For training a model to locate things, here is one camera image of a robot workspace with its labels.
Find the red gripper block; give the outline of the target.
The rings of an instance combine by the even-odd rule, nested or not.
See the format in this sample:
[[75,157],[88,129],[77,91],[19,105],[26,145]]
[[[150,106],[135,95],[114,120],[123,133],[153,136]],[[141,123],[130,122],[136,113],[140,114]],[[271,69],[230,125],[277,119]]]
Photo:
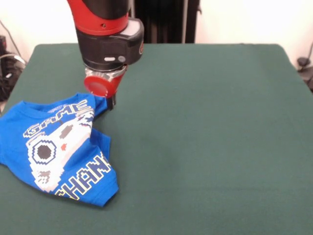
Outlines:
[[86,90],[96,96],[105,97],[107,109],[111,111],[116,106],[116,92],[126,71],[127,67],[109,71],[94,71],[85,68]]

